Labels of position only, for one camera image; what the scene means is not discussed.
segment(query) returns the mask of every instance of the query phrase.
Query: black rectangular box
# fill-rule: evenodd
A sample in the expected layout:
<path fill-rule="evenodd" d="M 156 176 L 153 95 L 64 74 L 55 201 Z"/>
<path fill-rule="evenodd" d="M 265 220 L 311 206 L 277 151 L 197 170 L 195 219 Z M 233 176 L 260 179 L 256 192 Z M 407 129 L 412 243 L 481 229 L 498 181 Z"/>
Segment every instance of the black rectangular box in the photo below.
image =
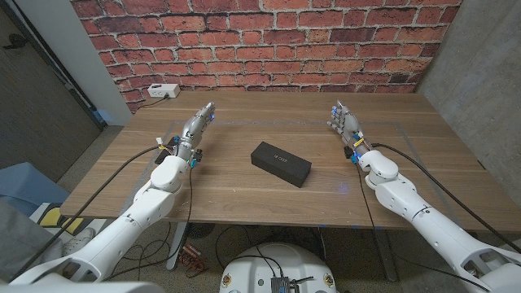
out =
<path fill-rule="evenodd" d="M 261 142 L 252 152 L 252 164 L 297 187 L 302 187 L 311 170 L 307 160 L 266 142 Z"/>

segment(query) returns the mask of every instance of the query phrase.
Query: table leg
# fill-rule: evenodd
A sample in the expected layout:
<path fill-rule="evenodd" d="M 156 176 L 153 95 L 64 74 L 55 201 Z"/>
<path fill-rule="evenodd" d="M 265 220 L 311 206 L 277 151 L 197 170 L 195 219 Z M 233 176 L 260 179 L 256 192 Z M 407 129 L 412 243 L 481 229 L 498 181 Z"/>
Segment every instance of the table leg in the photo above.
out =
<path fill-rule="evenodd" d="M 396 266 L 392 258 L 391 245 L 389 244 L 389 237 L 387 236 L 386 230 L 376 230 L 376 245 L 380 258 L 382 259 L 383 269 L 385 271 L 385 277 L 389 282 L 398 281 L 398 273 L 396 272 Z"/>
<path fill-rule="evenodd" d="M 177 247 L 182 242 L 183 234 L 185 233 L 186 229 L 186 222 L 179 222 L 177 223 L 176 233 L 173 235 L 172 245 L 170 246 L 170 253 L 169 256 L 172 256 L 172 253 L 175 252 L 175 254 L 169 258 L 169 260 L 166 262 L 166 269 L 167 270 L 173 270 L 177 266 L 177 255 L 179 254 L 179 251 L 176 251 Z"/>

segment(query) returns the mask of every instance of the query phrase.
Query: concrete wall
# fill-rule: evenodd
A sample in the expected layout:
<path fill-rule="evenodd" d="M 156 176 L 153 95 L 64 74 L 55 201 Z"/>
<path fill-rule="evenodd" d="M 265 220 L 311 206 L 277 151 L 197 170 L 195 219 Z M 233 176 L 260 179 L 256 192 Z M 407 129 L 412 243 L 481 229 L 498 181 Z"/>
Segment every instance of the concrete wall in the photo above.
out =
<path fill-rule="evenodd" d="M 109 125 L 126 125 L 132 114 L 68 0 L 17 0 Z M 11 1 L 7 2 L 16 11 Z"/>
<path fill-rule="evenodd" d="M 521 206 L 521 0 L 464 1 L 416 91 Z"/>

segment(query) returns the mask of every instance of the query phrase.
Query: shoe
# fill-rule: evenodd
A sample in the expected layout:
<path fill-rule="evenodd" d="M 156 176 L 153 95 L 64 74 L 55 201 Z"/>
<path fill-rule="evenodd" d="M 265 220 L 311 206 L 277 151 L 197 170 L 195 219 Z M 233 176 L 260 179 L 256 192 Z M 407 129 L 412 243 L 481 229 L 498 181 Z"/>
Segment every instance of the shoe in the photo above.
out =
<path fill-rule="evenodd" d="M 87 243 L 94 238 L 96 231 L 92 228 L 85 228 L 78 235 L 63 245 L 63 256 L 71 255 L 72 253 L 82 249 Z"/>

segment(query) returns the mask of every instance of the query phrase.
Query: electrical outlet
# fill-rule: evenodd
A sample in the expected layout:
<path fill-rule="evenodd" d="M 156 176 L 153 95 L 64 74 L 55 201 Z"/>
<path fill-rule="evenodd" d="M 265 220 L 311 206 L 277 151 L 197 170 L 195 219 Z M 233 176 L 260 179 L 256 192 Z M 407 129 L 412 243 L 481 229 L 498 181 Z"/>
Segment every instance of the electrical outlet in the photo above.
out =
<path fill-rule="evenodd" d="M 178 84 L 152 84 L 148 87 L 148 94 L 152 98 L 164 98 L 166 95 L 175 98 L 180 91 Z"/>

